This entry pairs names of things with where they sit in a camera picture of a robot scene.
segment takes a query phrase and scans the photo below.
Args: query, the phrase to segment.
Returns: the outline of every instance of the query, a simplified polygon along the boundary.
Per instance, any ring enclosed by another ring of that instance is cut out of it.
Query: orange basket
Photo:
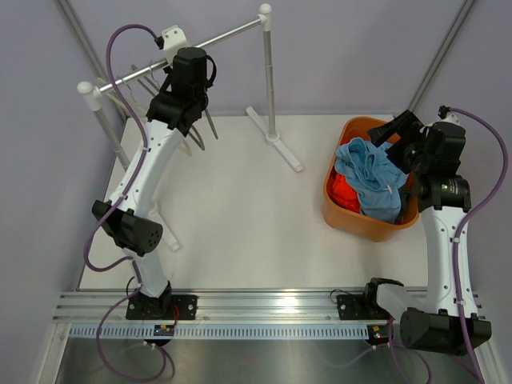
[[[338,145],[342,142],[348,142],[353,138],[363,138],[364,140],[370,140],[367,131],[371,128],[381,126],[386,122],[377,120],[376,118],[352,118],[345,124],[342,135],[339,138]],[[396,143],[399,139],[397,135],[394,135],[388,140],[388,142]],[[341,208],[335,202],[332,201],[329,194],[327,193],[336,178],[336,170],[334,169],[334,162],[336,161],[336,155],[333,156],[330,162],[329,171],[327,172],[326,182],[323,185],[323,217],[326,223],[338,230],[345,230],[352,234],[357,234],[368,238],[374,242],[384,242],[389,240],[400,230],[412,226],[416,220],[418,220],[418,200],[415,196],[411,197],[406,213],[399,223],[389,224],[388,222],[381,222],[375,218],[369,218],[363,214],[352,212]],[[407,185],[410,188],[413,183],[412,174],[407,179]]]

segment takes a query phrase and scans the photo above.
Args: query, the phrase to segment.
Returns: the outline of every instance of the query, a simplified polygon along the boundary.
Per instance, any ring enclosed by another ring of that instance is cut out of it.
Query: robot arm
[[[208,61],[213,64],[210,78],[206,75]],[[156,253],[162,238],[162,226],[147,219],[151,200],[170,157],[208,105],[206,90],[213,85],[216,69],[213,59],[204,50],[181,47],[173,56],[172,69],[166,72],[167,78],[147,113],[147,147],[141,142],[124,178],[109,200],[97,200],[92,209],[99,220],[112,207],[112,202],[122,199],[105,220],[103,229],[137,263],[144,281],[140,295],[156,299],[170,295],[170,287]],[[144,162],[138,169],[142,156]],[[123,194],[135,173],[137,177],[133,185]]]
[[[378,278],[373,278],[366,286],[363,300],[400,319],[405,347],[460,355],[467,350],[458,315],[459,304],[465,307],[473,348],[490,338],[491,328],[489,322],[478,319],[473,299],[467,259],[467,226],[459,238],[455,236],[459,223],[470,210],[469,184],[456,174],[465,144],[465,131],[458,125],[455,114],[444,111],[444,118],[430,126],[423,126],[407,111],[369,132],[376,146],[392,134],[401,137],[387,153],[398,168],[406,173],[414,172],[414,194],[418,197],[426,234],[429,280],[424,302],[408,294],[401,283]],[[459,243],[460,301],[454,279],[454,242]]]

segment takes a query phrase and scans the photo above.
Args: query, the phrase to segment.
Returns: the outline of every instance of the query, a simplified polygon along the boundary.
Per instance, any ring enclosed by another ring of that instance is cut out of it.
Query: blue cloth
[[[388,142],[379,148],[362,138],[353,138],[336,149],[336,172],[345,176],[349,186],[358,193],[361,213],[394,223],[402,203],[398,188],[407,180],[386,155]]]

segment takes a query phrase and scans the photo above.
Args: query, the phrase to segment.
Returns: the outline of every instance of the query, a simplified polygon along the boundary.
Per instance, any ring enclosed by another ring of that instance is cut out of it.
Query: gray wall
[[[92,77],[52,2],[0,4],[1,382],[27,384],[113,160],[76,92]]]
[[[477,2],[452,51],[420,105],[424,121],[436,117],[440,104],[472,111],[495,126],[512,152],[512,2]],[[473,204],[480,202],[498,178],[501,152],[485,128],[462,118],[467,129],[460,173],[471,185]],[[512,378],[512,319],[510,306],[510,218],[512,175],[487,208],[470,222],[471,282],[482,296],[486,316],[493,323],[493,340]]]
[[[257,17],[265,0],[71,0],[103,58],[112,32],[140,22],[157,32],[179,24],[192,43]],[[407,107],[462,0],[269,0],[278,113],[394,113]],[[209,49],[218,77],[216,114],[265,110],[261,29]],[[145,34],[116,42],[118,73],[162,54]]]

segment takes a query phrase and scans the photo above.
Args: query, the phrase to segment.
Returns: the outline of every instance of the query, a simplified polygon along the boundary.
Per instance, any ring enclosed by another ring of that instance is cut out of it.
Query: white table surface
[[[282,140],[304,165],[296,174],[265,144],[248,117],[217,117],[216,141],[203,118],[196,125],[206,151],[177,151],[155,195],[182,248],[158,246],[174,288],[360,287],[372,277],[426,286],[426,240],[421,220],[388,242],[374,243],[330,228],[322,188],[339,135],[351,115],[278,116]],[[373,116],[389,120],[389,115]],[[132,157],[140,134],[129,120],[122,139]],[[121,181],[118,162],[107,196]],[[99,231],[90,258],[106,266],[123,255]],[[105,272],[86,268],[81,289],[124,288],[128,263]]]

